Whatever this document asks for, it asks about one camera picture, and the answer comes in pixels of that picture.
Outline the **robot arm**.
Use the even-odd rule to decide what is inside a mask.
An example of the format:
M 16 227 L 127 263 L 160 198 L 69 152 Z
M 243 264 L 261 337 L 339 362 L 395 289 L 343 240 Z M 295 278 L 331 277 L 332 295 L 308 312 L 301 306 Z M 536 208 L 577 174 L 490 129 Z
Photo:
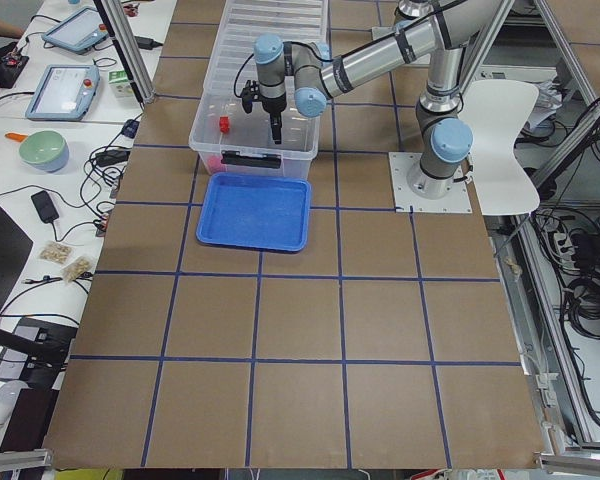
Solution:
M 263 34 L 253 47 L 257 79 L 247 82 L 240 94 L 243 110 L 249 113 L 260 102 L 270 117 L 273 142 L 279 145 L 288 77 L 294 79 L 296 110 L 315 118 L 322 115 L 329 100 L 430 55 L 429 80 L 419 106 L 434 115 L 454 112 L 459 103 L 457 73 L 463 48 L 501 5 L 500 1 L 432 1 L 424 15 L 403 19 L 390 33 L 334 58 L 323 57 L 316 43 Z

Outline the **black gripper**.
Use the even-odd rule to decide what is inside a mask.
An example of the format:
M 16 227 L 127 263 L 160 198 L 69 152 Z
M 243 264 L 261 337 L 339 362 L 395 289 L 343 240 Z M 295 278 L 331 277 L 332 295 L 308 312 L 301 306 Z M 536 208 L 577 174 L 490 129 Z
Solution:
M 270 115 L 270 128 L 273 142 L 279 145 L 282 142 L 282 113 L 287 108 L 287 94 L 285 80 L 275 84 L 259 82 L 260 101 L 263 109 Z

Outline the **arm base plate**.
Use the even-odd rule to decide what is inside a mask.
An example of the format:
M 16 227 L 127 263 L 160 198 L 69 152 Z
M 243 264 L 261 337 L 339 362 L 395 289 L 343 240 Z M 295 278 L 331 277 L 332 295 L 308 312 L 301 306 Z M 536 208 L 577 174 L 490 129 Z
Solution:
M 372 36 L 373 40 L 378 40 L 387 35 L 393 35 L 393 34 L 394 34 L 394 28 L 391 26 L 388 26 L 388 27 L 375 26 L 375 27 L 371 28 L 371 36 Z
M 395 210 L 404 213 L 471 214 L 467 181 L 461 167 L 451 178 L 437 180 L 421 169 L 420 153 L 390 152 Z

